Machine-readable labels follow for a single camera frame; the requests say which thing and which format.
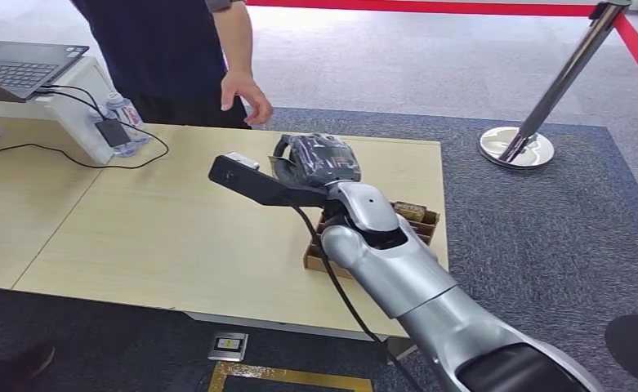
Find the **black t-shirt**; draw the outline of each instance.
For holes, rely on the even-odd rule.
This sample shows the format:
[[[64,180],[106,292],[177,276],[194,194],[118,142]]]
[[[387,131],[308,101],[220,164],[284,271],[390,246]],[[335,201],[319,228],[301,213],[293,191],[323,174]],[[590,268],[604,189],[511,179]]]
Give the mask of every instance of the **black t-shirt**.
[[[114,84],[169,100],[220,90],[225,61],[204,0],[72,0]]]

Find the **stanchion post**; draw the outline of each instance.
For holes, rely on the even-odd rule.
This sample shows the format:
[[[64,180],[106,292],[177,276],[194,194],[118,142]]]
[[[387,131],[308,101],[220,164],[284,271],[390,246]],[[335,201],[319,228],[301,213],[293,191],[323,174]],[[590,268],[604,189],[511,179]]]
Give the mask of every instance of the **stanchion post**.
[[[590,28],[520,128],[498,127],[482,135],[480,151],[487,159],[517,169],[540,167],[550,162],[554,157],[554,146],[538,133],[538,128],[605,41],[614,21],[630,5],[631,0],[606,0],[596,5],[589,17],[592,20]]]

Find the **water bottle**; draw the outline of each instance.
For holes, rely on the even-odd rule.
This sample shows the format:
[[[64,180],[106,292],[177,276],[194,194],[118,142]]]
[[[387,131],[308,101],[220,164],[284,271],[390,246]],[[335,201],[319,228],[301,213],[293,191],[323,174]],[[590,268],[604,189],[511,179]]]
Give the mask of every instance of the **water bottle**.
[[[118,92],[111,92],[107,95],[107,109],[116,114],[117,119],[122,123],[131,124],[138,129],[145,130],[145,124],[136,107],[133,106],[133,103],[128,98],[124,98]],[[137,131],[131,127],[124,127],[124,129],[128,132],[131,140],[139,145],[144,145],[152,139],[152,136],[147,133]]]
[[[106,107],[102,105],[97,106],[97,108],[102,112],[102,116],[105,116],[107,118],[117,117],[116,114],[110,112],[109,110],[107,110]],[[88,110],[88,113],[93,123],[99,123],[100,121],[104,120],[102,116],[100,116],[100,114],[97,113],[97,110],[94,110],[93,108],[90,108]],[[131,157],[138,150],[138,144],[131,141],[128,143],[124,143],[123,145],[118,145],[116,147],[113,147],[112,150],[114,151],[114,155],[120,158]]]

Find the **black cable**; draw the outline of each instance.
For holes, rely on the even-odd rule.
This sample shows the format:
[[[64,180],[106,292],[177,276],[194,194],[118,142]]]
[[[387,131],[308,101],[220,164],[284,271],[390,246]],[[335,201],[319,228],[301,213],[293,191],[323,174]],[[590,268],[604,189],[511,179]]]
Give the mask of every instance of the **black cable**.
[[[364,320],[362,320],[362,317],[359,316],[359,313],[357,313],[357,309],[355,309],[355,306],[352,305],[352,301],[350,301],[350,298],[347,296],[347,294],[345,293],[345,290],[342,288],[340,281],[338,281],[338,278],[336,276],[336,273],[333,271],[333,267],[331,266],[331,263],[328,262],[328,255],[326,254],[326,251],[323,249],[323,246],[321,245],[321,238],[319,237],[319,234],[316,233],[316,229],[314,229],[314,225],[312,225],[309,217],[292,200],[286,199],[286,201],[288,202],[289,206],[292,207],[292,209],[295,210],[297,214],[299,214],[301,219],[304,221],[306,228],[309,230],[309,233],[311,234],[311,242],[314,243],[319,248],[319,255],[321,256],[323,267],[326,269],[326,272],[328,272],[328,277],[331,279],[333,286],[335,286],[336,290],[338,291],[338,295],[340,295],[340,298],[345,303],[345,306],[350,311],[350,314],[352,314],[352,317],[355,319],[359,327],[362,328],[362,331],[364,331],[364,333],[366,333],[370,339],[372,339],[373,341],[375,341],[381,347],[384,348],[384,350],[386,351],[386,355],[388,355],[389,359],[393,362],[393,364],[400,371],[400,373],[403,374],[403,377],[405,377],[405,379],[408,380],[410,385],[417,392],[424,392],[422,387],[415,380],[415,377],[413,377],[413,375],[410,374],[410,372],[408,372],[408,369],[406,369],[405,366],[403,366],[403,364],[400,363],[400,361],[395,357],[395,355],[393,355],[393,353],[391,353],[390,350],[388,350],[388,346],[386,345],[386,343],[382,341],[381,339],[379,339],[379,337],[374,332],[372,332],[369,329],[369,327],[367,327],[367,324],[364,323]]]
[[[73,90],[82,91],[82,92],[85,93],[85,95],[90,97],[90,100],[92,101],[94,109],[97,111],[97,113],[100,115],[100,117],[102,117],[103,120],[107,119],[107,117],[101,111],[99,111],[99,105],[97,104],[97,100],[95,100],[95,97],[92,96],[92,94],[88,90],[86,90],[84,88],[76,87],[76,86],[62,86],[60,84],[49,84],[49,85],[42,86],[42,88],[70,88],[70,89],[73,89]]]
[[[76,90],[83,91],[83,92],[85,92],[85,93],[86,93],[86,94],[90,97],[90,99],[92,100],[92,102],[96,104],[95,98],[94,98],[94,97],[92,96],[92,94],[91,94],[90,92],[88,92],[87,90],[84,90],[84,89],[82,89],[82,88],[80,88],[80,87],[72,87],[72,86],[61,86],[61,87],[74,88],[74,89],[76,89]],[[65,93],[65,92],[61,92],[61,91],[54,91],[54,90],[37,91],[37,93],[39,93],[39,94],[46,94],[46,95],[55,94],[55,95],[58,95],[58,96],[66,96],[66,97],[68,97],[68,98],[71,98],[72,100],[77,100],[78,102],[81,102],[81,103],[83,103],[84,105],[86,105],[86,106],[88,106],[88,107],[90,107],[90,108],[93,108],[95,111],[97,111],[97,113],[100,113],[100,116],[102,116],[102,118],[103,118],[103,119],[107,119],[107,117],[105,117],[105,116],[104,116],[104,115],[100,112],[99,108],[97,107],[98,105],[93,105],[93,104],[91,104],[90,102],[87,102],[86,100],[83,100],[83,99],[78,98],[78,97],[76,97],[76,96],[72,96],[72,95],[67,94],[67,93]],[[37,148],[39,148],[39,149],[46,149],[46,150],[49,150],[49,151],[54,151],[54,152],[57,152],[57,153],[61,153],[61,154],[63,154],[63,155],[64,155],[64,156],[65,156],[65,157],[69,160],[69,161],[71,161],[71,162],[73,162],[73,163],[76,163],[77,165],[80,165],[80,166],[82,166],[82,167],[88,167],[88,168],[91,168],[91,169],[140,169],[141,167],[144,167],[144,166],[146,166],[146,165],[148,165],[148,164],[150,164],[150,163],[152,163],[152,162],[154,162],[154,161],[157,161],[158,159],[160,159],[160,158],[164,157],[165,155],[169,154],[169,145],[167,145],[167,143],[165,143],[165,142],[164,142],[164,140],[160,139],[159,137],[157,137],[156,135],[153,135],[153,134],[152,134],[152,133],[150,133],[150,132],[143,131],[142,129],[139,129],[139,128],[137,128],[137,127],[134,127],[134,126],[132,126],[131,124],[129,124],[129,123],[127,123],[127,122],[121,122],[121,121],[118,121],[118,122],[119,122],[120,124],[122,124],[123,126],[125,126],[125,127],[130,127],[130,128],[135,129],[136,131],[143,132],[143,133],[145,133],[146,135],[152,136],[155,140],[157,140],[158,142],[160,142],[160,144],[161,144],[161,145],[163,145],[163,146],[165,147],[165,151],[164,151],[162,154],[158,155],[157,157],[152,158],[152,159],[150,159],[149,161],[147,161],[147,162],[145,162],[145,163],[142,163],[142,164],[140,164],[140,165],[138,165],[138,166],[121,166],[121,165],[104,165],[104,166],[95,166],[95,165],[88,165],[88,164],[86,164],[86,163],[79,162],[78,160],[76,160],[75,158],[71,157],[71,156],[70,156],[70,155],[68,155],[65,151],[63,151],[63,150],[61,150],[61,149],[54,149],[54,148],[52,148],[52,147],[46,147],[46,146],[44,146],[44,145],[37,145],[37,144],[35,144],[35,143],[25,143],[25,144],[23,144],[23,145],[13,145],[13,146],[10,146],[10,147],[4,147],[4,148],[0,149],[0,153],[1,153],[1,152],[3,152],[3,151],[12,150],[12,149],[20,149],[20,148],[23,148],[23,147],[30,147],[30,146],[32,146],[32,147],[37,147]]]

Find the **gray carpet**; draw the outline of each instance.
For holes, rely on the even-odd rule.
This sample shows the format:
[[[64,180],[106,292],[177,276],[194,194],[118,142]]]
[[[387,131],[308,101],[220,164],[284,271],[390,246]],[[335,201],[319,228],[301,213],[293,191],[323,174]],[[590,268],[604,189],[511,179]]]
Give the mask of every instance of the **gray carpet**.
[[[553,163],[529,172],[496,167],[476,146],[482,131],[500,125],[509,123],[278,109],[267,127],[441,141],[453,276],[496,315],[571,354],[607,390],[638,391],[638,381],[611,359],[602,337],[611,319],[638,313],[633,176],[603,127],[547,125],[544,132],[558,150]],[[57,341],[57,361],[41,391],[193,392],[195,385],[177,383],[197,372],[207,386],[214,365],[206,360],[207,348],[221,329],[251,334],[247,364],[370,378],[376,391],[408,390],[367,342],[0,292],[0,356],[43,338]],[[426,390],[439,390],[420,355],[405,363]],[[234,377],[228,382],[230,390],[319,390]]]

